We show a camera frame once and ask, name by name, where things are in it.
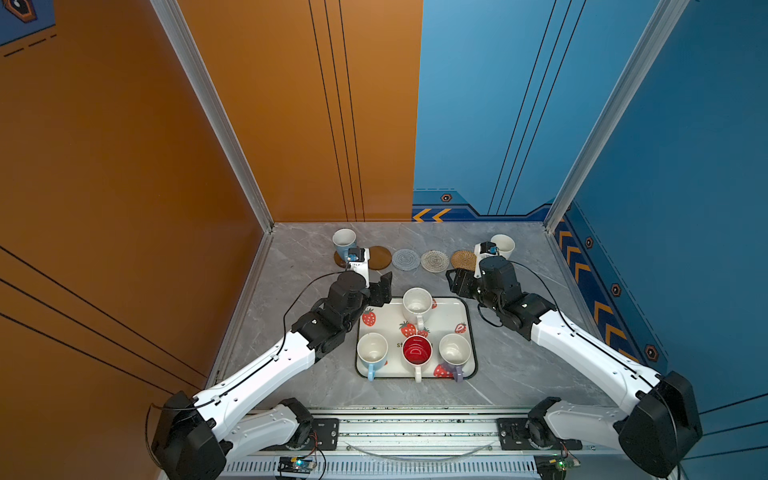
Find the yellow chevron stripe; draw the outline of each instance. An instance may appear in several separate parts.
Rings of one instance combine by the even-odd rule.
[[[638,360],[638,359],[634,358],[632,355],[630,355],[629,353],[626,353],[626,352],[625,352],[625,351],[623,351],[622,349],[619,349],[619,353],[620,353],[621,355],[623,355],[623,356],[626,356],[628,359],[633,359],[635,362],[637,362],[637,363],[640,363],[640,360]]]
[[[592,271],[589,265],[584,265],[583,263],[576,262],[576,272],[574,273],[574,276],[576,277],[576,283],[578,283],[578,273],[580,270],[586,270],[588,272]]]
[[[424,210],[422,210],[422,211],[418,212],[418,213],[417,213],[417,214],[416,214],[416,215],[413,217],[413,220],[416,220],[417,222],[423,222],[424,220],[422,220],[422,215],[423,215],[423,214],[426,214],[426,213],[427,213],[427,212],[429,212],[430,210],[431,210],[431,208],[425,208]]]
[[[560,232],[560,250],[563,250],[563,237],[573,237],[573,234],[565,230]]]
[[[440,217],[441,217],[443,214],[446,214],[446,213],[448,213],[449,211],[451,211],[451,209],[450,209],[450,208],[446,208],[445,210],[443,210],[443,211],[442,211],[442,212],[440,212],[439,214],[437,214],[437,215],[435,215],[434,217],[432,217],[432,219],[433,219],[435,222],[442,222],[442,218],[440,218]]]
[[[616,328],[613,325],[606,324],[605,325],[605,344],[608,345],[608,346],[611,346],[611,334],[612,333],[614,335],[619,335],[621,338],[623,338],[625,340],[627,339],[627,336],[624,335],[624,332],[622,332],[621,330],[619,330],[618,328]]]
[[[568,255],[565,257],[565,262],[568,266],[571,266],[571,253],[581,253],[581,250],[577,247],[568,247],[566,251],[568,252]]]
[[[600,324],[598,322],[598,314],[600,313],[600,310],[603,310],[604,312],[608,312],[611,315],[614,314],[614,311],[605,303],[595,302],[594,303],[594,322],[595,324]]]

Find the white cup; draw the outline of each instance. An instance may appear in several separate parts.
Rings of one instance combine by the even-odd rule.
[[[432,313],[432,295],[423,288],[411,288],[402,296],[402,315],[416,329],[424,330],[424,322]]]
[[[515,241],[511,237],[499,234],[491,237],[491,242],[496,244],[498,254],[509,260],[509,255],[515,249]]]
[[[472,356],[472,348],[469,341],[458,333],[449,333],[440,340],[440,356],[445,363],[443,369],[453,373],[456,382],[464,381],[464,372],[462,367]]]
[[[346,258],[349,256],[349,249],[357,245],[356,241],[357,235],[349,228],[337,230],[333,234],[333,245],[336,247],[336,252],[344,263],[346,263]]]
[[[376,370],[386,364],[386,354],[389,344],[380,333],[366,333],[357,343],[357,356],[362,364],[368,367],[368,380],[373,381]]]

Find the robotic arm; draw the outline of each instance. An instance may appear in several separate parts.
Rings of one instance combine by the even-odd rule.
[[[389,303],[392,273],[370,283],[369,258],[366,249],[349,249],[350,270],[339,274],[328,297],[258,359],[192,399],[184,392],[168,399],[151,451],[170,480],[212,480],[227,460],[270,445],[306,441],[313,418],[296,399],[244,418],[278,386],[341,345],[365,308]]]
[[[514,265],[496,254],[493,243],[479,249],[488,255],[476,272],[446,272],[451,291],[493,310],[503,326],[560,356],[618,405],[576,406],[549,397],[528,414],[531,441],[547,448],[579,439],[622,449],[647,473],[668,476],[702,436],[691,384],[675,372],[662,376],[595,339],[548,300],[523,292]]]

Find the blue wall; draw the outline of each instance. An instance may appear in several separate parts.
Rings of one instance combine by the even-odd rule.
[[[766,25],[768,2],[691,2],[575,201],[700,411],[768,392]],[[707,413],[704,431],[766,420],[766,409],[768,398]],[[766,438],[768,424],[708,435],[689,457]],[[684,468],[747,478],[766,455]]]
[[[482,215],[550,202],[656,4],[425,0],[415,190],[457,191]]]

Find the orange wall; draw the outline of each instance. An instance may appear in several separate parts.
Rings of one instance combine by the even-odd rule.
[[[421,1],[180,5],[275,221],[410,218]]]
[[[0,317],[0,477],[156,478],[146,408],[204,385],[262,232],[149,2],[55,14],[0,57],[0,246],[181,362],[0,250],[5,282],[147,359],[0,283],[40,331]]]

